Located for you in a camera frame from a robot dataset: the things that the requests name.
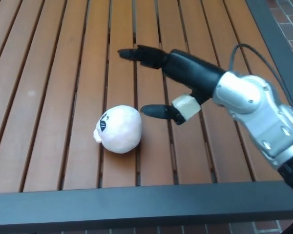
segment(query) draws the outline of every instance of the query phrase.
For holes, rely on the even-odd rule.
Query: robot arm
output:
[[[143,106],[143,114],[172,119],[180,125],[211,98],[245,126],[253,144],[293,189],[293,108],[280,101],[273,85],[258,76],[239,76],[225,71],[180,50],[166,53],[138,45],[137,49],[118,52],[120,57],[139,61],[142,66],[161,68],[166,77],[192,90],[191,94],[176,98],[171,105]]]

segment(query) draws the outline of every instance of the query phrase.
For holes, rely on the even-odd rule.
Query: toy ear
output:
[[[97,143],[101,143],[101,142],[102,142],[102,139],[101,139],[101,137],[99,136],[99,133],[98,133],[98,130],[97,130],[97,129],[95,129],[95,130],[93,131],[93,138],[95,139],[95,141],[96,141]]]

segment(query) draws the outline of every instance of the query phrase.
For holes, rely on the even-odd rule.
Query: black metal table frame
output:
[[[293,52],[266,1],[246,1],[293,104]],[[283,181],[0,194],[0,234],[275,219],[293,219]]]

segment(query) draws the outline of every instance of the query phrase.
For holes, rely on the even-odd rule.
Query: stuffed toy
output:
[[[131,106],[119,105],[108,109],[93,132],[97,143],[111,152],[124,154],[134,149],[142,135],[140,113]]]

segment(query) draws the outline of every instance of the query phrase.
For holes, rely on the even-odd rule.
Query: wire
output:
[[[267,60],[257,51],[255,50],[253,47],[251,47],[250,45],[247,45],[247,44],[239,44],[239,45],[236,45],[231,53],[231,56],[230,56],[230,61],[229,61],[229,71],[232,71],[233,70],[233,63],[234,63],[234,56],[237,52],[237,49],[240,48],[240,47],[246,47],[248,49],[250,49],[251,51],[253,51],[265,64],[266,66],[269,68],[269,70],[273,73],[274,77],[276,78],[276,80],[278,81],[278,83],[280,84],[283,92],[288,96],[288,98],[290,98],[290,95],[288,94],[288,90],[287,88],[285,87],[285,85],[283,84],[283,81],[282,79],[280,78],[280,76],[277,74],[277,72],[271,67],[271,65],[267,62]]]

